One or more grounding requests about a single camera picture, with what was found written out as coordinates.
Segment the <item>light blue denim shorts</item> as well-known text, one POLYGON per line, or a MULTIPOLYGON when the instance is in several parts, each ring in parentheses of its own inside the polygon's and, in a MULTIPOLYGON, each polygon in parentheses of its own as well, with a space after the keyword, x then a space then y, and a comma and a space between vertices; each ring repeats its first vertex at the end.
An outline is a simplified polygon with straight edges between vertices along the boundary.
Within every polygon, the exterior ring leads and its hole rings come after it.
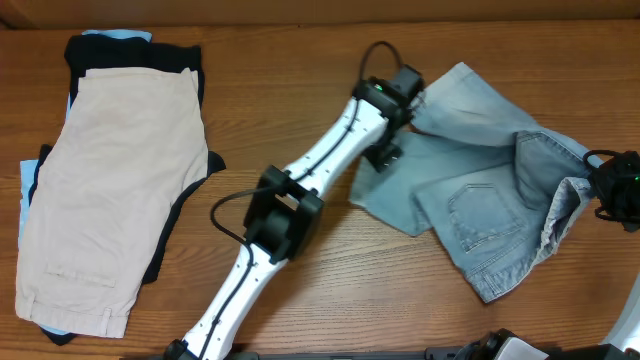
POLYGON ((478 296, 491 302, 553 255, 593 199, 585 148, 544 128, 464 63, 416 103, 401 156, 362 161, 351 202, 417 236, 433 230, 478 296))

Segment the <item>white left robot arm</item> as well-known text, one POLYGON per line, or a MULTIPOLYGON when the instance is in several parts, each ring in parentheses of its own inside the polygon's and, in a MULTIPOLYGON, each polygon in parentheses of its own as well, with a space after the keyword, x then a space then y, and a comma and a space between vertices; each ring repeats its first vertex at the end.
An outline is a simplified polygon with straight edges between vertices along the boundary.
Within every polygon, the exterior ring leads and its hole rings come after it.
POLYGON ((381 172, 402 154, 392 140, 412 118, 424 87, 421 74, 403 65, 391 80, 357 82, 341 117, 303 157, 280 170, 268 167, 243 221, 246 229, 234 265, 200 320, 165 350, 166 359, 224 359, 246 315, 268 282, 314 236, 324 198, 359 156, 381 172))

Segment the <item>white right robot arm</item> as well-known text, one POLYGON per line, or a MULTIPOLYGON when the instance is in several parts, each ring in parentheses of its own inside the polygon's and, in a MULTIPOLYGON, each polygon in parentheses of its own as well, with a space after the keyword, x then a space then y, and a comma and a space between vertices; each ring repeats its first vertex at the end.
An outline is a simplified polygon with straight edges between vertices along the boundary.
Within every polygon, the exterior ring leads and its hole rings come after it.
MULTIPOLYGON (((591 170, 588 181, 600 202, 594 215, 621 224, 628 233, 639 232, 639 154, 591 150, 583 161, 591 170)), ((603 343, 620 350, 639 350, 639 277, 603 343)))

